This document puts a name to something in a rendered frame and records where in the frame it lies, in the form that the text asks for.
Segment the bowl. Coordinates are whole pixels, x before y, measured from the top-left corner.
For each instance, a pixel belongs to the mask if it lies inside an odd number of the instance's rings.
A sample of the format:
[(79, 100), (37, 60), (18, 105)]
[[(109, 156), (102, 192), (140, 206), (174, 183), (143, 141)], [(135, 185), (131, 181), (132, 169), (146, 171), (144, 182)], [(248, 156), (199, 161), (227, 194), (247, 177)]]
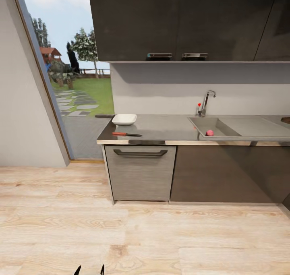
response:
[(118, 126), (131, 126), (135, 123), (137, 114), (117, 114), (112, 122)]

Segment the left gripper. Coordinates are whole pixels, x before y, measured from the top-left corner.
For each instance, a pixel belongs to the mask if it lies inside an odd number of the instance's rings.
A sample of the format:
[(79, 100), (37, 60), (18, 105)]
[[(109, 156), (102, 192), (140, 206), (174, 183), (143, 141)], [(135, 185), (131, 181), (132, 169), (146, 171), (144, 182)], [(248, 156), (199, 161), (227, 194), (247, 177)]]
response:
[[(74, 275), (79, 275), (80, 269), (81, 269), (81, 266), (79, 266), (79, 268), (75, 271)], [(102, 270), (101, 270), (100, 275), (104, 275), (104, 264), (102, 266)]]

